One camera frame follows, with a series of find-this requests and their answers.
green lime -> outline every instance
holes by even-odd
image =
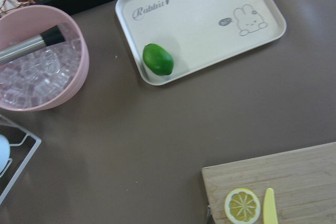
[[[157,44],[148,44],[143,49],[143,61],[158,76],[168,76],[174,67],[173,57]]]

lime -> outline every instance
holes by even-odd
[[[157,44],[146,45],[142,58],[147,67],[158,76],[168,76],[173,71],[173,57]]]
[[[249,189],[236,188],[225,199],[224,210],[234,224],[252,224],[260,215],[260,201]]]

white wire stand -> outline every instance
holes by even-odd
[[[29,137],[29,139],[34,140],[34,144],[32,145],[32,147],[30,147],[30,150],[28,151],[28,153],[25,154],[25,157],[23,157],[23,160],[20,163],[20,165],[14,171],[11,171],[11,173],[13,173],[13,174],[11,174],[11,178],[9,179],[7,185],[4,187],[3,191],[0,191],[0,204],[1,204],[4,200],[4,198],[7,196],[9,190],[12,188],[14,182],[19,177],[19,175],[21,174],[21,172],[23,171],[23,169],[27,165],[28,161],[31,159],[32,155],[35,153],[37,147],[40,145],[41,139],[38,138],[33,133],[31,133],[30,131],[26,130],[25,128],[22,128],[21,126],[17,125],[13,121],[7,119],[6,117],[4,117],[2,115],[0,115],[0,126],[16,128],[19,131],[25,133],[24,137],[22,139],[19,139],[17,141],[17,143],[9,143],[9,146],[11,148],[12,147],[18,147],[18,148],[21,147],[25,143],[25,141],[27,140],[28,137]],[[8,168],[10,167],[12,162],[13,162],[13,158],[9,158],[6,167],[0,173],[0,183],[4,181],[4,178],[3,178],[4,175],[6,173],[9,173]]]

brown table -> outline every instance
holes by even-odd
[[[82,89],[51,110],[0,110],[42,139],[0,223],[203,223],[202,167],[335,141],[336,0],[275,2],[283,37],[162,87],[141,79],[115,2],[74,15]]]

ice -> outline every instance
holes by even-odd
[[[20,109],[36,107],[68,86],[79,67],[81,42],[67,26],[59,27],[65,42],[0,66],[0,102]]]

